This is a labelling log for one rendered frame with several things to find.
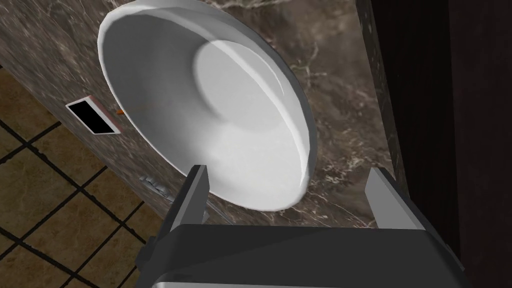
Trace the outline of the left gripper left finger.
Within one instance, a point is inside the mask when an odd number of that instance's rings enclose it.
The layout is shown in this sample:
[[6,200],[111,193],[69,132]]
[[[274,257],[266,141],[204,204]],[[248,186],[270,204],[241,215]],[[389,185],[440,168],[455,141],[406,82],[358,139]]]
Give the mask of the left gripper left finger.
[[200,225],[210,191],[206,165],[194,165],[185,183],[170,207],[167,217],[167,231],[180,225]]

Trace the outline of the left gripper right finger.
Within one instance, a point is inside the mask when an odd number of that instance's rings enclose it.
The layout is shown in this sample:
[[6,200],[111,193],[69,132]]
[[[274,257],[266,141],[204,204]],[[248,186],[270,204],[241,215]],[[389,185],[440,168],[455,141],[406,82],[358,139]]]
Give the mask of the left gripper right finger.
[[386,169],[370,168],[364,192],[378,228],[424,230],[417,207],[395,185]]

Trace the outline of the silver cutlery piece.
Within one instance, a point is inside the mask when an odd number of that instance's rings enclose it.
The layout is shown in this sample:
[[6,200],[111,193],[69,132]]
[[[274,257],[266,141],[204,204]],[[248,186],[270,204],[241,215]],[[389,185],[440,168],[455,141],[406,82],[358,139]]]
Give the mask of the silver cutlery piece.
[[178,182],[164,183],[158,178],[148,176],[147,174],[139,178],[140,184],[149,192],[148,205],[162,219],[165,219],[185,180],[186,179],[182,177]]

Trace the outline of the white bowl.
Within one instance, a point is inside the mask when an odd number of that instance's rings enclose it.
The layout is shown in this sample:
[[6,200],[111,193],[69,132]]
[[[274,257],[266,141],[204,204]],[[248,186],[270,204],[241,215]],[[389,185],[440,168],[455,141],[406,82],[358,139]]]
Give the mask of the white bowl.
[[205,165],[216,197],[275,212],[306,193],[317,129],[291,68],[255,30],[199,0],[110,11],[97,49],[136,130],[180,173]]

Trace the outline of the black rectangular phone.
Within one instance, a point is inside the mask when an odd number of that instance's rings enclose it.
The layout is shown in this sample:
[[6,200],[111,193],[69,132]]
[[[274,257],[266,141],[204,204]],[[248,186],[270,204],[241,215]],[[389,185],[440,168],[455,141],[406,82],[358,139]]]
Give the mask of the black rectangular phone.
[[70,102],[65,107],[93,135],[115,135],[122,132],[108,111],[91,95]]

